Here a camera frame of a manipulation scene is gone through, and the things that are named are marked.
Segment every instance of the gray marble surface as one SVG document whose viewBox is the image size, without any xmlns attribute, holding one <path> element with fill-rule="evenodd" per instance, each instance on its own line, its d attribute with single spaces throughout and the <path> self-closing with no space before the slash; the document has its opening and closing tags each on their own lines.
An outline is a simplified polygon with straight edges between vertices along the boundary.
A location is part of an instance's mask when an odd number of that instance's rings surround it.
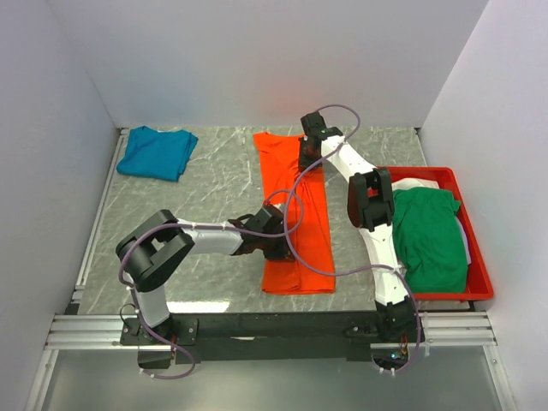
<svg viewBox="0 0 548 411">
<path fill-rule="evenodd" d="M 198 136 L 187 169 L 178 183 L 122 176 L 115 172 L 106 199 L 97 246 L 92 255 L 82 314 L 117 313 L 129 301 L 117 281 L 116 244 L 160 209 L 195 222 L 220 222 L 256 212 L 263 199 L 259 154 L 253 134 L 293 135 L 300 127 L 185 128 Z M 351 128 L 342 128 L 348 132 Z M 122 137 L 120 158 L 127 136 Z M 425 165 L 412 128 L 362 128 L 350 144 L 377 165 Z M 347 187 L 330 165 L 325 166 L 331 246 L 338 271 L 368 264 L 358 231 L 346 215 Z M 374 309 L 372 273 L 337 279 L 331 295 L 268 295 L 261 291 L 262 253 L 238 257 L 217 254 L 188 256 L 166 285 L 173 312 L 283 312 Z"/>
</svg>

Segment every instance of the orange fabric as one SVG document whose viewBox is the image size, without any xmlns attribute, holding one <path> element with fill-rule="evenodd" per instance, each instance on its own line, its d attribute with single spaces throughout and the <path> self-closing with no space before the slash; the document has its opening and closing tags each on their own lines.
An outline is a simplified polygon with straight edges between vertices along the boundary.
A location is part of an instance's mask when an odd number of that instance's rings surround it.
<svg viewBox="0 0 548 411">
<path fill-rule="evenodd" d="M 291 189 L 299 175 L 299 138 L 258 133 L 253 136 L 259 150 L 260 169 L 263 177 L 265 198 L 280 189 Z M 305 215 L 301 226 L 291 234 L 297 253 L 312 267 L 333 272 L 329 216 L 325 199 L 323 170 L 309 172 L 297 187 Z M 279 194 L 272 203 L 284 203 L 287 194 Z M 300 211 L 296 200 L 288 213 L 288 226 L 297 222 Z M 266 261 L 263 291 L 279 295 L 319 294 L 335 291 L 335 278 L 322 276 L 295 262 Z"/>
</svg>

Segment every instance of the green cloth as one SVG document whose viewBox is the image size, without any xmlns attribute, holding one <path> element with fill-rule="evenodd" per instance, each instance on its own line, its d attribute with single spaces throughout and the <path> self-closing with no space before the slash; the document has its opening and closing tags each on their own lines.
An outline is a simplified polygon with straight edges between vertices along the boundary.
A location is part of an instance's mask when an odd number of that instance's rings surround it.
<svg viewBox="0 0 548 411">
<path fill-rule="evenodd" d="M 468 264 L 453 193 L 417 187 L 394 192 L 394 247 L 414 293 L 461 293 Z"/>
</svg>

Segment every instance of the red plastic container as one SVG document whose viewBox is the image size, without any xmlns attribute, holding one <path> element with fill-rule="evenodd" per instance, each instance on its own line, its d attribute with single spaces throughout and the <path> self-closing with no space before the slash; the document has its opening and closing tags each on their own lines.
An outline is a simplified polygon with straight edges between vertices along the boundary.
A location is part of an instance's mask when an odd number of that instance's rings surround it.
<svg viewBox="0 0 548 411">
<path fill-rule="evenodd" d="M 462 201 L 461 192 L 456 184 L 453 171 L 446 167 L 388 167 L 390 170 L 390 179 L 392 182 L 397 182 L 402 178 L 414 177 L 423 178 L 425 180 L 434 180 L 438 182 L 439 187 L 444 190 L 449 190 L 453 196 L 461 201 L 461 209 L 456 215 L 464 227 L 468 238 L 468 249 L 472 264 L 468 266 L 468 277 L 466 280 L 466 289 L 464 293 L 421 293 L 415 294 L 417 300 L 460 300 L 460 301 L 480 301 L 489 300 L 493 297 L 493 288 L 491 280 L 487 274 L 487 269 L 481 257 L 480 247 L 476 241 L 472 224 L 466 213 L 466 207 Z"/>
</svg>

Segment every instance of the blue cloth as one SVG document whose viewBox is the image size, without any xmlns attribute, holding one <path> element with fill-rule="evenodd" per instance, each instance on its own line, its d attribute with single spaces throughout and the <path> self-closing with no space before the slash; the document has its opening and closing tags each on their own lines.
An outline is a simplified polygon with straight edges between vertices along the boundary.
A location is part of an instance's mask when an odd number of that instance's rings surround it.
<svg viewBox="0 0 548 411">
<path fill-rule="evenodd" d="M 120 174 L 178 182 L 198 137 L 188 131 L 158 132 L 146 126 L 129 132 L 126 153 L 116 170 Z"/>
</svg>

